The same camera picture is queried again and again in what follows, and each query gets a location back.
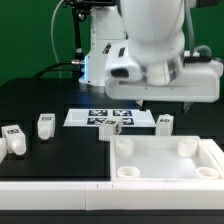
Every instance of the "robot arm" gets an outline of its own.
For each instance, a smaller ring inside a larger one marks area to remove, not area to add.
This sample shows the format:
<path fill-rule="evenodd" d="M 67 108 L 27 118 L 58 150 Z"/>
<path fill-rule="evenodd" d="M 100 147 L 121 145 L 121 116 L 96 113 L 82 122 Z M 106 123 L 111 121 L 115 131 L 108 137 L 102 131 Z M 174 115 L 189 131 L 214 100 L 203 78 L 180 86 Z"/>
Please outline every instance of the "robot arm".
<path fill-rule="evenodd" d="M 191 1 L 192 7 L 220 1 Z M 121 0 L 129 39 L 115 44 L 106 64 L 112 98 L 213 102 L 219 97 L 219 62 L 184 65 L 184 0 Z"/>

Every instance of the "cable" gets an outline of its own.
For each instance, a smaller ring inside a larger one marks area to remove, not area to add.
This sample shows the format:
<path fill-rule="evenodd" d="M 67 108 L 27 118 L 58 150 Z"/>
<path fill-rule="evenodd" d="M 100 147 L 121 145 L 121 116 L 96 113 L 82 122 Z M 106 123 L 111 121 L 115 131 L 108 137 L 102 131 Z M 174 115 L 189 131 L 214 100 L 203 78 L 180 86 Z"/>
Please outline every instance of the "cable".
<path fill-rule="evenodd" d="M 58 5 L 56 6 L 56 8 L 54 10 L 52 20 L 51 20 L 51 45 L 52 45 L 52 49 L 53 49 L 53 52 L 54 52 L 54 57 L 55 57 L 55 60 L 56 60 L 57 63 L 59 63 L 59 58 L 58 58 L 55 43 L 54 43 L 54 25 L 55 25 L 55 19 L 56 19 L 57 12 L 58 12 L 58 10 L 59 10 L 59 8 L 60 8 L 60 6 L 62 5 L 63 2 L 64 2 L 64 0 L 61 0 L 58 3 Z"/>
<path fill-rule="evenodd" d="M 186 22 L 188 27 L 188 34 L 189 34 L 190 54 L 191 56 L 193 56 L 195 49 L 195 37 L 194 37 L 194 28 L 193 28 L 191 7 L 189 0 L 184 0 L 184 6 L 185 6 Z"/>
<path fill-rule="evenodd" d="M 189 34 L 190 55 L 193 56 L 195 52 L 205 50 L 208 56 L 211 57 L 212 51 L 208 46 L 200 45 L 198 47 L 195 47 L 195 35 L 191 16 L 190 1 L 184 0 L 184 6 L 185 6 L 186 22 L 188 26 L 188 34 Z"/>
<path fill-rule="evenodd" d="M 204 50 L 204 51 L 207 52 L 207 56 L 209 56 L 209 57 L 212 56 L 212 51 L 211 51 L 210 47 L 208 47 L 208 46 L 206 46 L 206 45 L 201 45 L 201 46 L 196 47 L 196 48 L 194 49 L 194 53 L 197 52 L 197 51 L 198 51 L 198 52 L 199 52 L 199 51 L 202 51 L 202 50 Z"/>
<path fill-rule="evenodd" d="M 33 78 L 34 78 L 34 79 L 40 78 L 45 72 L 47 72 L 47 71 L 51 71 L 51 70 L 54 69 L 54 68 L 58 68 L 58 67 L 60 68 L 60 67 L 63 66 L 63 65 L 71 65 L 71 62 L 66 61 L 66 62 L 60 62 L 60 63 L 57 63 L 57 64 L 55 64 L 55 65 L 52 65 L 52 66 L 50 66 L 50 67 L 48 67 L 48 68 L 46 68 L 46 69 L 44 69 L 44 70 L 42 70 L 42 71 L 36 73 L 36 74 L 33 76 Z"/>

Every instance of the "green wall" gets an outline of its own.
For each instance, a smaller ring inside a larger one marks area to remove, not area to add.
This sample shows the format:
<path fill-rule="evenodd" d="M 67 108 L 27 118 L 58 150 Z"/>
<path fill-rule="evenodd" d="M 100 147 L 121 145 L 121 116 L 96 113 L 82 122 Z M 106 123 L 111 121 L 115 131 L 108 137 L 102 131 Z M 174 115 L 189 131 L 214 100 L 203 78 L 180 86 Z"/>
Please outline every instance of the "green wall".
<path fill-rule="evenodd" d="M 55 63 L 50 24 L 59 0 L 0 0 L 0 85 L 17 77 L 32 77 Z M 89 49 L 89 21 L 82 24 L 85 53 Z M 60 61 L 71 60 L 74 39 L 71 8 L 60 9 L 55 26 Z"/>
<path fill-rule="evenodd" d="M 13 78 L 32 77 L 37 71 L 55 63 L 50 42 L 50 23 L 58 2 L 0 0 L 0 85 Z M 224 59 L 224 4 L 194 9 L 192 14 L 196 44 L 209 45 L 213 56 Z M 82 24 L 85 53 L 89 49 L 89 24 L 90 20 Z M 55 40 L 60 60 L 70 60 L 74 55 L 70 8 L 59 11 Z"/>

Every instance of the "small white block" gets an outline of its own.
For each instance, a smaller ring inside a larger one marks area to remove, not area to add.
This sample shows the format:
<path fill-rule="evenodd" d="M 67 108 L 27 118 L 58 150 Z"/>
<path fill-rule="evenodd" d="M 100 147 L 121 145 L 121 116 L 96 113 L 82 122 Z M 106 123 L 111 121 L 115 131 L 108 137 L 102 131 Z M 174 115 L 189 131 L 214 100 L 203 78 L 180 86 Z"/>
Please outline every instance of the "small white block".
<path fill-rule="evenodd" d="M 42 140 L 54 137 L 55 114 L 41 114 L 37 123 L 37 129 L 38 137 Z"/>
<path fill-rule="evenodd" d="M 122 129 L 122 120 L 121 118 L 107 118 L 99 126 L 99 140 L 101 141 L 110 141 L 112 135 L 119 135 Z"/>
<path fill-rule="evenodd" d="M 2 127 L 2 135 L 6 139 L 8 153 L 23 155 L 26 152 L 26 138 L 18 125 Z"/>
<path fill-rule="evenodd" d="M 171 136 L 173 132 L 173 116 L 169 114 L 160 115 L 156 123 L 157 136 Z"/>
<path fill-rule="evenodd" d="M 7 146 L 5 138 L 0 138 L 0 163 L 7 155 Z"/>

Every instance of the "black tabletop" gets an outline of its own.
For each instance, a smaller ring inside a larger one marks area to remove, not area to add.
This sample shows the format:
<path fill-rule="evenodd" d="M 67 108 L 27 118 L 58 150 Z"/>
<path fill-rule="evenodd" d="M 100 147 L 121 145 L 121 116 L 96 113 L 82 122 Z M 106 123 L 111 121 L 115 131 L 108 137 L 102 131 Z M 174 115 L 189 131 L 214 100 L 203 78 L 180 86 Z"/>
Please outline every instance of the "black tabletop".
<path fill-rule="evenodd" d="M 98 128 L 63 127 L 70 108 L 138 109 L 134 101 L 112 100 L 105 94 L 78 88 L 66 79 L 15 79 L 0 88 L 0 127 L 18 124 L 26 135 L 27 152 L 8 155 L 1 164 L 0 181 L 109 181 L 109 144 L 98 140 Z M 173 135 L 212 138 L 224 148 L 224 100 L 195 103 L 183 113 L 182 103 L 147 102 L 155 121 L 161 114 L 174 116 Z M 55 137 L 41 141 L 37 121 L 41 113 L 56 114 Z M 124 128 L 122 134 L 153 135 L 154 128 Z M 35 223 L 224 223 L 222 211 L 111 211 L 111 212 L 0 212 L 2 223 L 11 217 L 31 217 Z"/>

